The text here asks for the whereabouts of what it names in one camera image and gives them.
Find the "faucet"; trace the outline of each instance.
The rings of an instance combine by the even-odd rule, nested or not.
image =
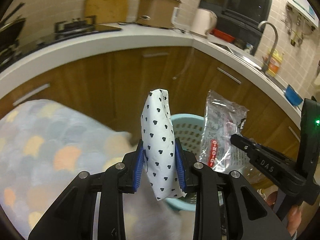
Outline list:
[[[269,24],[269,25],[273,28],[273,30],[275,31],[275,34],[276,34],[276,39],[275,39],[275,42],[273,43],[273,46],[272,46],[272,49],[271,49],[271,51],[270,51],[270,54],[269,54],[268,59],[263,62],[263,67],[262,67],[263,73],[266,73],[266,71],[268,70],[268,66],[269,66],[269,63],[270,63],[270,59],[271,59],[271,57],[272,57],[272,55],[273,55],[273,52],[274,52],[275,49],[276,49],[276,46],[277,46],[277,43],[278,43],[278,38],[279,38],[279,36],[278,36],[278,31],[277,31],[276,27],[275,27],[271,22],[268,22],[268,21],[262,21],[262,22],[260,22],[259,25],[258,25],[258,29],[259,29],[259,30],[262,30],[262,27],[263,27],[264,25],[266,25],[266,24]]]

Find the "stainless steel sink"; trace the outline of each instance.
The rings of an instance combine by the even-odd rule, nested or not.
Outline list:
[[[231,49],[229,48],[228,46],[226,45],[222,45],[222,44],[219,44],[219,43],[215,43],[215,42],[210,42],[222,49],[224,49],[226,52],[232,54],[233,56],[236,56],[237,58],[239,58],[240,60],[242,60],[244,63],[247,63],[249,64],[250,66],[254,67],[255,69],[261,71],[262,70],[262,67],[260,67],[259,65],[257,65],[256,63],[254,63],[251,59],[249,59],[248,57],[242,55],[240,52],[234,50],[234,49]]]

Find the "white countertop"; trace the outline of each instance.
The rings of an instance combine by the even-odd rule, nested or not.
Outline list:
[[[123,28],[120,32],[96,33],[61,41],[25,56],[0,73],[0,99],[31,78],[81,58],[124,49],[187,46],[216,58],[243,75],[275,101],[300,128],[301,113],[288,102],[280,88],[262,73],[205,38],[181,33],[179,30],[139,25],[120,27]]]

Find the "human hand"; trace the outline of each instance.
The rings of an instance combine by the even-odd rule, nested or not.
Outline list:
[[[272,208],[274,203],[276,202],[278,192],[275,191],[271,193],[266,202]],[[301,211],[299,210],[299,206],[292,206],[287,214],[288,219],[288,226],[287,230],[289,231],[290,235],[293,236],[297,231],[300,223],[301,223]]]

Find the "wooden cutting board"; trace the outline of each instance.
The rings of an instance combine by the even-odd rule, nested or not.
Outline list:
[[[97,23],[125,22],[128,0],[86,0],[84,16],[96,15]]]

